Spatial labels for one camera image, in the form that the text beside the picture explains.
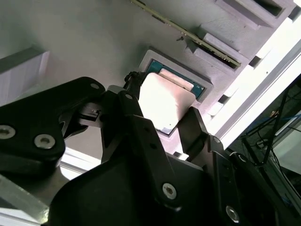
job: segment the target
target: gray slot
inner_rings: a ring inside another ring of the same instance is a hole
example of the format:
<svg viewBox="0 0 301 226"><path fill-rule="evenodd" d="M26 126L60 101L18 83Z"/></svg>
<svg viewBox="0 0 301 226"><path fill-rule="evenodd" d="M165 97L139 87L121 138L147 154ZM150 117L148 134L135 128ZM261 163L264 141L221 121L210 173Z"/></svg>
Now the gray slot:
<svg viewBox="0 0 301 226"><path fill-rule="evenodd" d="M255 30L278 27L295 6L292 0L216 0L216 4Z"/></svg>
<svg viewBox="0 0 301 226"><path fill-rule="evenodd" d="M227 73L227 74L239 74L243 68L249 63L249 59L247 59L245 56L243 56L241 53L233 49L232 47L228 46L224 42L220 41L213 35L207 33L204 29L201 27L198 30L197 33L198 37L202 38L204 41L209 43L210 45L218 48L223 53L227 54L231 58L235 59L236 61L241 63L240 67L232 67L228 64L227 61L222 61L217 57L214 57L213 55L209 54L205 49L203 49L201 46L197 45L194 42L189 41L188 47L192 51L194 55L196 55L199 58L202 58L215 66L216 68L220 69L221 71Z"/></svg>
<svg viewBox="0 0 301 226"><path fill-rule="evenodd" d="M192 69L188 68L182 63L176 61L175 59L172 59L171 57L165 55L164 53L154 48L150 48L146 52L142 62L140 63L139 70L141 72L145 72L153 60L156 60L161 64L164 64L170 69L184 75L186 78L191 79L196 83L198 83L199 85L203 86L205 89L203 90L200 97L197 99L199 102L202 102L212 91L213 84L206 76L203 76L197 73L196 71L193 71Z"/></svg>

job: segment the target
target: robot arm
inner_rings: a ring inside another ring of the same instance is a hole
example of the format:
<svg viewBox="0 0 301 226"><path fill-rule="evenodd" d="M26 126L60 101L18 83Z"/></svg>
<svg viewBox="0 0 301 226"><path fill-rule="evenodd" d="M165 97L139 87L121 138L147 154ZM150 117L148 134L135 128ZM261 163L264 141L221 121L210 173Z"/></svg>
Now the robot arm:
<svg viewBox="0 0 301 226"><path fill-rule="evenodd" d="M208 134L197 109L177 125L188 160L166 154L139 107L137 76L128 90L83 77L0 108L2 182L37 197L47 190L45 225L299 224L251 162ZM64 140L88 126L101 129L102 164L66 183L57 176Z"/></svg>

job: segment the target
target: metal plate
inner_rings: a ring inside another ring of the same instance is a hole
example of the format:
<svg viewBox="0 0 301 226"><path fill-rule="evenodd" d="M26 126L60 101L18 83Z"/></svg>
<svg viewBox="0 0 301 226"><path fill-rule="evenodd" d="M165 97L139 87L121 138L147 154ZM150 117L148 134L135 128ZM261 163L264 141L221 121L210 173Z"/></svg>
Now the metal plate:
<svg viewBox="0 0 301 226"><path fill-rule="evenodd" d="M213 85L207 77L189 69L185 65L177 62L176 60L170 58L169 56L154 48L150 48L146 52L139 66L139 70L142 72L148 71L149 66L153 64L153 61L157 61L163 64L165 67L168 67L171 70L176 71L180 75L185 76L188 80L201 85L204 90L202 90L200 96L198 96L199 102L202 102L202 100L204 100L213 89Z"/></svg>
<svg viewBox="0 0 301 226"><path fill-rule="evenodd" d="M139 104L144 117L167 135L194 101L194 94L156 73L148 74L141 86Z"/></svg>

